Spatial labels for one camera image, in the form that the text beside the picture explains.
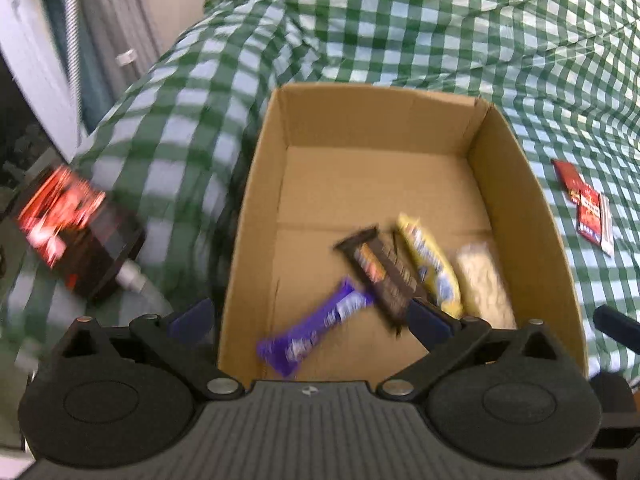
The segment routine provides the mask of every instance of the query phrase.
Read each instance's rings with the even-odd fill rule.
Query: green and white checkered tablecloth
[[[584,307],[590,372],[639,375],[640,358],[591,323],[604,302],[639,317],[635,1],[208,0],[206,9],[76,158],[82,174],[146,220],[138,261],[175,308],[222,298],[274,88],[350,81],[480,94],[510,121],[555,215]],[[571,161],[609,196],[614,258],[576,234],[551,158]],[[0,313],[2,342],[14,352],[25,338],[48,347],[85,312],[125,324],[149,309],[126,293],[85,306],[28,254]]]

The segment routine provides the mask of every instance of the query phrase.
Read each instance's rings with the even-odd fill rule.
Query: metal screw
[[[229,395],[238,389],[238,382],[228,377],[218,377],[207,383],[207,390],[212,394]]]
[[[409,381],[391,379],[382,385],[382,390],[394,397],[404,397],[414,390],[414,386]]]

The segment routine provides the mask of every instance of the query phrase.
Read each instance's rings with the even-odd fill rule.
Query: cardboard box
[[[218,365],[276,379],[256,343],[299,322],[352,274],[333,245],[399,212],[453,254],[495,248],[518,323],[540,318],[586,370],[574,282],[540,185],[500,112],[454,94],[291,84],[269,104],[242,204]],[[333,328],[297,380],[382,379],[425,354],[376,308]]]

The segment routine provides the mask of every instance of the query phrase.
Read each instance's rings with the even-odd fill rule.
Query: purple chocolate bar
[[[373,304],[373,297],[360,292],[349,278],[314,313],[277,337],[258,343],[258,355],[283,377],[289,377],[332,326],[344,323],[354,312]]]

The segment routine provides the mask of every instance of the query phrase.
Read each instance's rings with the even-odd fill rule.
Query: circular cap
[[[409,381],[403,381],[402,379],[391,379],[390,381],[382,384],[382,390],[394,397],[404,397],[409,395],[414,386]]]
[[[20,428],[34,453],[75,468],[111,468],[166,449],[193,416],[193,398],[168,372],[119,358],[44,365],[27,387]]]
[[[601,417],[598,399],[577,370],[524,356],[446,376],[429,394],[426,411],[463,454],[516,468],[580,455]]]
[[[212,379],[207,383],[207,390],[212,394],[229,395],[234,393],[237,389],[238,382],[227,377],[218,377],[217,379]]]

